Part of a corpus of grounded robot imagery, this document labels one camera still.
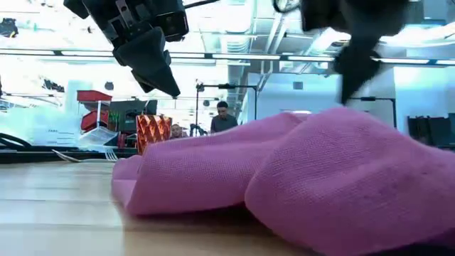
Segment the red storage bin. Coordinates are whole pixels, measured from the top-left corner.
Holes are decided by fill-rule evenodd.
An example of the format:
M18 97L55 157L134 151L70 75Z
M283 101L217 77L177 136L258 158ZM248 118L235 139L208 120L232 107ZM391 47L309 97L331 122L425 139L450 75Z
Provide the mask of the red storage bin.
M78 90L78 102L97 102L97 101L111 101L112 96L106 95L102 92L95 90Z
M98 118L98 111L97 110L91 111L90 113L86 114L82 118L80 128L86 132L90 131L91 129L93 129L97 126L97 118ZM107 123L109 122L109 112L108 111L101 111L100 122L105 123L107 126Z

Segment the man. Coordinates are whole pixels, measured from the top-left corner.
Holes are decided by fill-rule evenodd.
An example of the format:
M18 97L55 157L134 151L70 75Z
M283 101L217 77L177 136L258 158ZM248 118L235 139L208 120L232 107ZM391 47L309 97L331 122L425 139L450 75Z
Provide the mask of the man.
M171 126L171 138L169 139L180 139L185 138L188 135L183 131L182 127L178 124L172 124Z
M235 117L228 114L229 106L227 102L219 102L216 107L218 109L218 116L212 119L210 133L223 132L238 125Z

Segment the pink towel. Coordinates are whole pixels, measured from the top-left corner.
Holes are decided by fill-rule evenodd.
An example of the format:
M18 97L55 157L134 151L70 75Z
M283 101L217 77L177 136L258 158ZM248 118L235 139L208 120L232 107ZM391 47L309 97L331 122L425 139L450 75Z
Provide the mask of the pink towel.
M337 108L150 145L116 164L112 190L132 215L245 202L276 234L329 256L454 246L454 156Z

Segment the orange folded object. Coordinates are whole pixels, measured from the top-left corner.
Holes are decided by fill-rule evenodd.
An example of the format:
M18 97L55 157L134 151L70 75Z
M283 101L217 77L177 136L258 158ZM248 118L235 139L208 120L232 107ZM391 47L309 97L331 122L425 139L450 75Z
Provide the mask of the orange folded object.
M163 142L171 136L172 118L141 114L136 117L137 150L140 155L149 143Z

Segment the wooden table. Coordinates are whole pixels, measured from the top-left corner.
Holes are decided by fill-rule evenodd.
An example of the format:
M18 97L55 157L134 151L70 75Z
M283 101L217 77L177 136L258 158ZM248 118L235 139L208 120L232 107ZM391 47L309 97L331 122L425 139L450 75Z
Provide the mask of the wooden table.
M225 213L129 218L111 164L0 165L0 255L314 255Z

